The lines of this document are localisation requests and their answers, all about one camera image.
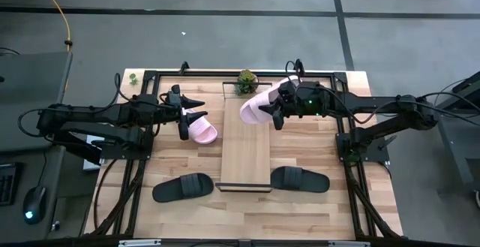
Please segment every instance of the slide sandal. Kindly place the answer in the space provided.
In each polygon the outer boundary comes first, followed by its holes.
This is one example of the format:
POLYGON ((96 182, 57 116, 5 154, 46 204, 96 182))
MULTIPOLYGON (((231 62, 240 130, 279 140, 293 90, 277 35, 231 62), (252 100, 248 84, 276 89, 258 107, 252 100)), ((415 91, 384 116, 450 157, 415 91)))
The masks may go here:
POLYGON ((161 183, 151 194, 158 203, 206 196, 213 192, 213 181, 204 173, 192 173, 161 183))
POLYGON ((270 175, 273 188, 289 191, 311 191, 323 193, 330 188, 330 179, 301 167, 279 167, 270 175))
MULTIPOLYGON (((296 75, 291 75, 290 79, 295 82, 298 81, 299 78, 296 75)), ((258 109, 258 107, 260 105, 270 104, 270 101, 276 99, 278 96, 278 92, 276 90, 280 87, 280 84, 287 81, 288 78, 284 78, 280 82, 274 84, 271 88, 246 101, 240 108, 241 120, 247 124, 259 124, 271 121, 272 115, 261 111, 258 109)))
MULTIPOLYGON (((186 109, 186 113, 195 113, 193 109, 186 109)), ((217 139, 217 129, 210 124, 210 122, 202 116, 188 127, 188 136, 193 141, 201 144, 208 144, 217 139)))

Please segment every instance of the black mouse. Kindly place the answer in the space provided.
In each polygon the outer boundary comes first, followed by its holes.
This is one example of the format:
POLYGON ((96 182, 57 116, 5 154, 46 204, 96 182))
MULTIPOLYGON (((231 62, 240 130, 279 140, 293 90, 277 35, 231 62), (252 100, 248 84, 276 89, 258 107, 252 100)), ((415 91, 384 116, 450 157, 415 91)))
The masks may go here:
POLYGON ((23 199, 23 219, 27 224, 36 224, 45 216, 47 189, 37 186, 27 191, 23 199))

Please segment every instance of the pink slipper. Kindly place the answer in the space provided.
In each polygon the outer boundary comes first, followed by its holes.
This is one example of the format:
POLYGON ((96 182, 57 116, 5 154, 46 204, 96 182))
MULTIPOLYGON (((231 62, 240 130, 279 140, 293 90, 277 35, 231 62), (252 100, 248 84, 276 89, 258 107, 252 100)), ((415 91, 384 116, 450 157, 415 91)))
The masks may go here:
MULTIPOLYGON (((290 79, 295 82, 298 81, 296 75, 290 76, 290 79)), ((272 116, 258 109, 260 105, 270 104, 270 101, 273 101, 278 96, 277 89, 280 87, 280 84, 288 81, 288 78, 281 80, 280 82, 274 84, 271 88, 265 90, 264 92, 259 93, 255 97, 246 101, 243 106, 240 108, 240 117, 241 120, 247 124, 259 124, 272 120, 272 116)))
MULTIPOLYGON (((194 113, 193 109, 186 109, 186 113, 194 113)), ((218 132, 212 124, 204 117, 197 119, 188 127, 188 136, 193 141, 201 144, 208 144, 217 139, 218 132)))

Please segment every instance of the wooden board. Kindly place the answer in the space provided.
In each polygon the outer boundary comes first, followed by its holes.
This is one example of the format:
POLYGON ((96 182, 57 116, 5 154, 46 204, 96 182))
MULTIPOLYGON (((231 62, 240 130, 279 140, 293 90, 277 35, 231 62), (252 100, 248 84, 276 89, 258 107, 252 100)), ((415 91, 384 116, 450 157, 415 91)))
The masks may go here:
MULTIPOLYGON (((138 94, 141 85, 131 86, 129 75, 143 76, 143 69, 127 69, 121 90, 128 96, 138 94)), ((347 72, 349 90, 369 96, 367 74, 347 72)), ((220 192, 192 200, 156 203, 152 189, 187 173, 206 173, 215 182, 220 180, 224 138, 224 95, 221 82, 234 78, 164 77, 160 91, 173 84, 189 98, 206 102, 207 120, 218 130, 218 139, 210 145, 181 141, 175 124, 162 125, 154 142, 152 158, 147 162, 136 220, 137 238, 251 238, 251 239, 354 239, 352 216, 347 193, 344 167, 338 161, 335 134, 336 121, 320 116, 286 119, 282 131, 270 129, 271 169, 299 166, 323 173, 331 181, 330 190, 323 194, 273 190, 269 194, 220 192)), ((262 82, 279 79, 262 78, 262 82)), ((320 80, 324 86, 328 81, 320 80)), ((375 124, 375 119, 364 126, 375 124)), ((103 174, 106 165, 100 171, 103 174)), ((100 192, 98 218, 103 220, 119 198, 125 161, 112 166, 100 192)), ((392 183, 385 168, 365 163, 367 186, 372 204, 380 215, 401 234, 392 183)), ((123 229, 129 205, 124 214, 123 229)), ((367 231, 365 211, 359 206, 363 230, 367 231)), ((93 210, 90 210, 86 232, 93 230, 93 210)))
MULTIPOLYGON (((248 99, 225 99, 221 183, 270 184, 269 124, 245 124, 240 108, 248 99)), ((221 186, 222 191, 269 191, 271 188, 221 186)))

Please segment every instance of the concrete floor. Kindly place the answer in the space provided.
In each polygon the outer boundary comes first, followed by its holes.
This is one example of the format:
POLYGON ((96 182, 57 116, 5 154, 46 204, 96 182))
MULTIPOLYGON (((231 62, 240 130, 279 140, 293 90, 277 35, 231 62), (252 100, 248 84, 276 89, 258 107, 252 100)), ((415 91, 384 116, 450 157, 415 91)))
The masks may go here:
MULTIPOLYGON (((333 0, 57 0, 90 8, 243 11, 335 11, 333 0)), ((480 12, 479 0, 341 0, 344 11, 480 12)), ((0 4, 51 6, 49 0, 0 4)), ((215 16, 67 16, 73 68, 65 102, 107 103, 113 75, 125 68, 282 68, 301 58, 307 69, 345 70, 336 18, 215 16)), ((367 71, 375 95, 439 91, 479 70, 480 20, 346 19, 357 71, 367 71)), ((0 46, 21 53, 65 50, 57 14, 0 13, 0 46)), ((391 173, 406 236, 480 245, 480 210, 473 198, 438 197, 456 171, 438 130, 404 131, 391 143, 391 173)))

